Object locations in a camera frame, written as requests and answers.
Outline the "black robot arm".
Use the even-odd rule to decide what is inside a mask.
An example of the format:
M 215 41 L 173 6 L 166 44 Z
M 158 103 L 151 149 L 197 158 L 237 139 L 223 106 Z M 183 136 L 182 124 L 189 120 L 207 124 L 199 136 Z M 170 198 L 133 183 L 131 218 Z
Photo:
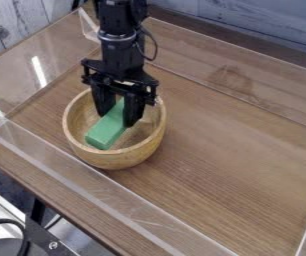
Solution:
M 155 40 L 143 28 L 147 17 L 146 0 L 93 0 L 99 23 L 97 38 L 99 60 L 82 59 L 82 83 L 90 87 L 95 110 L 103 116 L 123 98 L 122 125 L 131 127 L 142 118 L 145 105 L 154 105 L 158 81 L 143 71 L 145 37 Z

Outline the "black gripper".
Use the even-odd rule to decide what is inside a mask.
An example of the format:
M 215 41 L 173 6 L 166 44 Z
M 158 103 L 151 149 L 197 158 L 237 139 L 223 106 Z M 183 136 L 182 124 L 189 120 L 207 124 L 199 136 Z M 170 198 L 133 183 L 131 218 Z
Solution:
M 91 88 L 95 110 L 103 116 L 115 104 L 115 96 L 123 96 L 123 126 L 131 127 L 141 119 L 145 104 L 153 105 L 157 80 L 145 73 L 142 31 L 126 35 L 110 35 L 99 31 L 99 60 L 83 59 L 82 82 Z

